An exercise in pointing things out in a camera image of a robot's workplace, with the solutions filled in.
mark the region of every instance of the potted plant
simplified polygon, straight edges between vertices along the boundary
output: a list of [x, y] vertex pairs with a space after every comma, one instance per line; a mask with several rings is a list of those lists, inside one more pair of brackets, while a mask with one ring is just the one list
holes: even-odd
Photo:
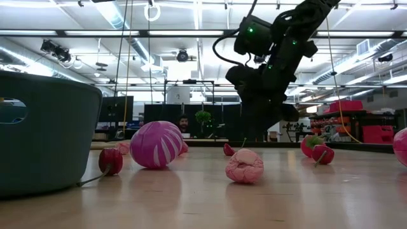
[[204, 137], [204, 125], [210, 121], [210, 113], [207, 111], [198, 111], [195, 114], [197, 122], [201, 125], [201, 136]]

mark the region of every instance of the white cylinder tank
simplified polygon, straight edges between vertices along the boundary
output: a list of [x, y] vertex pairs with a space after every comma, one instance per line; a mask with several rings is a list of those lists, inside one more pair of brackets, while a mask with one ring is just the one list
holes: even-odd
[[172, 86], [167, 89], [167, 104], [189, 104], [190, 88], [181, 86]]

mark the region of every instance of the radish stem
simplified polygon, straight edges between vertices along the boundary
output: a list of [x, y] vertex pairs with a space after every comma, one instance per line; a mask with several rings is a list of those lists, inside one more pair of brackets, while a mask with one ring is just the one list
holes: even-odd
[[324, 151], [323, 154], [321, 155], [321, 157], [318, 159], [317, 163], [315, 163], [314, 167], [316, 168], [317, 165], [319, 164], [319, 162], [324, 158], [324, 156], [326, 155], [327, 151]]
[[246, 139], [247, 139], [247, 138], [244, 138], [244, 141], [243, 141], [242, 147], [240, 147], [240, 149], [242, 149], [242, 148], [243, 148], [244, 143], [246, 142]]
[[89, 179], [89, 180], [87, 180], [87, 181], [78, 182], [78, 183], [76, 183], [76, 186], [82, 187], [84, 184], [87, 184], [87, 183], [89, 183], [90, 181], [94, 181], [94, 180], [96, 180], [96, 179], [99, 179], [99, 178], [102, 178], [102, 177], [106, 176], [106, 174], [110, 171], [111, 167], [112, 167], [112, 164], [108, 164], [108, 165], [106, 166], [105, 171], [102, 173], [102, 175], [97, 176], [97, 177], [92, 178], [92, 179]]

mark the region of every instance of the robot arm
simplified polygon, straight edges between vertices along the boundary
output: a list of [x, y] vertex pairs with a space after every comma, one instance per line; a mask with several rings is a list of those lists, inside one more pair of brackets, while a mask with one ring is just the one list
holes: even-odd
[[[288, 84], [296, 81], [294, 73], [302, 56], [310, 58], [318, 51], [309, 38], [339, 2], [305, 0], [295, 9], [281, 13], [273, 24], [251, 14], [243, 19], [234, 32], [239, 32], [234, 44], [235, 52], [269, 56], [268, 62], [257, 69], [229, 61], [238, 65], [229, 69], [226, 79], [235, 85], [243, 106], [250, 109], [252, 118], [267, 125], [281, 119], [298, 121], [299, 114], [294, 106], [283, 104], [287, 99], [284, 93]], [[227, 36], [219, 38], [214, 47], [224, 38]]]

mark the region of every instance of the pink ball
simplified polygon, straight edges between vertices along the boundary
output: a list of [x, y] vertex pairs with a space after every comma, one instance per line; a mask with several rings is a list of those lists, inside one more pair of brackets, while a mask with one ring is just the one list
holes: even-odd
[[240, 149], [229, 160], [226, 176], [238, 183], [255, 183], [263, 175], [263, 161], [255, 152]]
[[396, 158], [407, 166], [407, 128], [395, 134], [393, 140], [393, 150]]
[[130, 154], [141, 166], [161, 169], [176, 158], [182, 145], [183, 137], [177, 126], [167, 121], [152, 121], [133, 135]]

